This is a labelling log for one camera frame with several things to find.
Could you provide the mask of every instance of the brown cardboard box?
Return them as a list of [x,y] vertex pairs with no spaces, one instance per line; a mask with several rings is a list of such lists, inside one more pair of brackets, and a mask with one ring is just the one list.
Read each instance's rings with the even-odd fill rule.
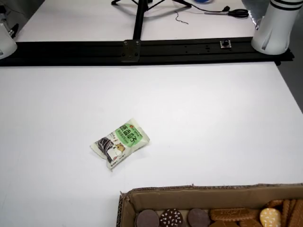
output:
[[251,186],[177,186],[138,188],[121,194],[117,227],[134,227],[136,215],[145,209],[162,213],[176,208],[184,219],[192,208],[260,209],[276,199],[303,199],[303,184],[258,184]]

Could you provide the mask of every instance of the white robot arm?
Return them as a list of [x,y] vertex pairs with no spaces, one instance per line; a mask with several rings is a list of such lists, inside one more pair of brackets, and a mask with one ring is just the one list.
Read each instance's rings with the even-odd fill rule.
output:
[[10,31],[7,31],[4,24],[0,24],[0,60],[10,56],[17,49],[17,44],[13,37],[18,30],[18,25],[14,26]]
[[252,47],[264,54],[278,55],[287,51],[290,33],[303,5],[303,0],[270,0]]

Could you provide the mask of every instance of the plastic snack bag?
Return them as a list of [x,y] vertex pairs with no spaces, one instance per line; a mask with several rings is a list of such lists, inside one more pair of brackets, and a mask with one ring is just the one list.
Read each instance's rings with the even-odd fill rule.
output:
[[94,142],[90,147],[102,158],[107,159],[107,167],[112,169],[137,149],[148,144],[149,141],[150,138],[135,119],[130,119],[106,137]]

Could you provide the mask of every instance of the metal bracket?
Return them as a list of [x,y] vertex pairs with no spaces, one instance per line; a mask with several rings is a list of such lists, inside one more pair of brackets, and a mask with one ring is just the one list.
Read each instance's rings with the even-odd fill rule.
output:
[[232,47],[231,41],[228,39],[224,39],[224,41],[220,41],[221,49],[230,49]]
[[138,62],[140,59],[141,40],[125,40],[123,42],[121,62]]

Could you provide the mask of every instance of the biscuit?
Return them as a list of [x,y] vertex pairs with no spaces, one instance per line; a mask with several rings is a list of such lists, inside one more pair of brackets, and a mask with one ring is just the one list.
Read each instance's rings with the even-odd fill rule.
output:
[[289,224],[289,220],[290,220],[290,217],[293,213],[293,210],[294,210],[294,206],[295,206],[295,203],[297,202],[297,200],[291,200],[290,201],[290,205],[289,205],[289,211],[288,211],[288,215],[287,215],[287,223]]
[[210,225],[208,214],[198,208],[190,210],[187,220],[191,227],[208,227]]
[[253,219],[255,215],[255,212],[246,208],[215,209],[210,211],[210,217],[213,221],[241,221]]
[[268,208],[274,208],[274,207],[277,207],[277,206],[280,206],[283,204],[283,201],[284,200],[272,200],[270,202],[268,202],[265,207],[268,207]]
[[177,209],[168,209],[160,216],[161,227],[181,227],[183,224],[183,217]]
[[266,208],[260,213],[263,227],[281,227],[281,213],[274,208]]
[[159,227],[159,216],[153,210],[143,210],[136,218],[137,227]]
[[239,227],[235,222],[216,221],[209,227]]
[[290,200],[284,200],[282,217],[281,217],[281,227],[286,227],[287,225],[289,208],[290,208]]
[[261,223],[256,220],[244,220],[239,222],[240,227],[262,227]]
[[301,227],[303,225],[303,200],[297,200],[290,216],[288,227]]

